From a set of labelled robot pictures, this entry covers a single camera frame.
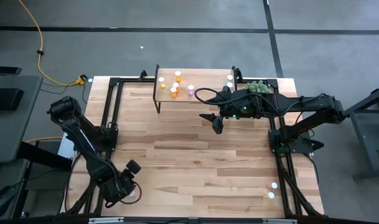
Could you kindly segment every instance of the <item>concrete floor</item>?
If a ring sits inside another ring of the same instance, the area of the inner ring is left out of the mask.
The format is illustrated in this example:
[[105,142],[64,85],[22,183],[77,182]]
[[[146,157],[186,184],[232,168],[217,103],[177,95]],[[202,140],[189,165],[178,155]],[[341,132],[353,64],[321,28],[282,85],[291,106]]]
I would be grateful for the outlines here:
[[[26,0],[42,26],[267,28],[262,0]],[[1,0],[0,24],[32,26],[16,0]],[[379,29],[379,0],[269,0],[276,29]],[[42,67],[61,82],[79,75],[139,75],[161,67],[240,67],[246,77],[276,77],[268,34],[44,32]],[[379,88],[379,35],[276,35],[283,75],[300,95],[335,95],[344,108]],[[0,65],[40,75],[37,32],[0,31]],[[43,86],[60,91],[60,88]],[[85,96],[88,96],[90,85]],[[66,95],[81,100],[82,87]],[[40,92],[25,139],[61,136],[45,111],[61,95]],[[367,171],[349,120],[315,129],[325,143],[314,160],[325,213],[379,222],[379,178]]]

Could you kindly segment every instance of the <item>green object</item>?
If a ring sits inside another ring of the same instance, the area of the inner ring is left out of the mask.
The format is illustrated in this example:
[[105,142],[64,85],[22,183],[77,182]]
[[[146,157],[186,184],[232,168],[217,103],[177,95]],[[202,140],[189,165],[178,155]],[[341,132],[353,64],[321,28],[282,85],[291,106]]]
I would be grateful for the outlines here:
[[246,90],[250,90],[255,93],[271,93],[268,86],[263,83],[263,81],[254,81],[252,83],[246,83]]

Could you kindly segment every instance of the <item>table leg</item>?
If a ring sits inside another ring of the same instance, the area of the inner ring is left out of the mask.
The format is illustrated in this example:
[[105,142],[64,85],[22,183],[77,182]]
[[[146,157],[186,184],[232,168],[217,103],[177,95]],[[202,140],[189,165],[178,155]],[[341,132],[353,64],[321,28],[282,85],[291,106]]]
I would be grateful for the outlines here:
[[154,106],[156,107],[157,113],[160,113],[160,107],[161,107],[161,102],[156,102],[156,100],[153,100]]
[[43,150],[29,143],[22,142],[16,155],[17,159],[27,159],[28,161],[49,166],[52,168],[70,172],[72,160],[63,156]]

